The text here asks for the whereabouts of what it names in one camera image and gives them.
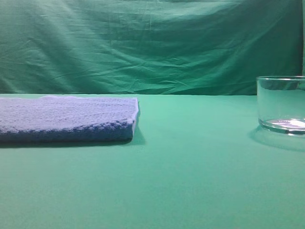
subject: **green table surface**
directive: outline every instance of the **green table surface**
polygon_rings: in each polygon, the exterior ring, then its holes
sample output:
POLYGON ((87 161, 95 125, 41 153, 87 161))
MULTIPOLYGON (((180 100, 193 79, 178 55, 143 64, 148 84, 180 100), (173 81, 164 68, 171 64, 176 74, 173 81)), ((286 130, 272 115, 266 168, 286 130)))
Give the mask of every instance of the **green table surface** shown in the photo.
POLYGON ((0 145, 0 229, 305 228, 305 140, 255 96, 136 97, 131 142, 0 145))

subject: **folded towel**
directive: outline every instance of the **folded towel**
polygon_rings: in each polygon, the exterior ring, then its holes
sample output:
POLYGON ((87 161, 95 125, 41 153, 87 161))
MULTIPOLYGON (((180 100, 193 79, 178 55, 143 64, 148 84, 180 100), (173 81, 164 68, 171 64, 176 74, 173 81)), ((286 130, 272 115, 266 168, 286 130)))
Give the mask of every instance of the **folded towel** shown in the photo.
POLYGON ((136 98, 0 98, 0 142, 132 139, 136 98))

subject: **glass base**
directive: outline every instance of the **glass base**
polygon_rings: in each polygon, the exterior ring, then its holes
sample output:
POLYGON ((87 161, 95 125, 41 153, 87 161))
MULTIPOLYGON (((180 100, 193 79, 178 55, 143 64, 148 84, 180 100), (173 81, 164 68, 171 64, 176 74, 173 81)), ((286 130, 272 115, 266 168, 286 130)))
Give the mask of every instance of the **glass base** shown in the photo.
POLYGON ((263 121, 258 119, 259 124, 268 130, 292 135, 305 135, 305 119, 273 119, 263 121))

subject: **glass rim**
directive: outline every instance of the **glass rim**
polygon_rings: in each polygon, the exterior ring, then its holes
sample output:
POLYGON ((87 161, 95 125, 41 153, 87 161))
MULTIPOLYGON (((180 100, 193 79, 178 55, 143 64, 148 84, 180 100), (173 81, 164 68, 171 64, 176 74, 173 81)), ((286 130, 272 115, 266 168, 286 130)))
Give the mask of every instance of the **glass rim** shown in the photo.
POLYGON ((305 81, 305 76, 258 76, 257 80, 271 80, 271 81, 288 81, 288 80, 297 80, 305 81))

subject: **towel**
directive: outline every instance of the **towel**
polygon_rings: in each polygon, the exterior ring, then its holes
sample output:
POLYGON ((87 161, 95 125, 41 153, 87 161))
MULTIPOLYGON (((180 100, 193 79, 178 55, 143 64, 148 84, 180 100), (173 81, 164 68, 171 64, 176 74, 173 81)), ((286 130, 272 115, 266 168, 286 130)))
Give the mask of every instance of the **towel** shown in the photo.
POLYGON ((0 142, 132 139, 137 98, 0 98, 0 142))

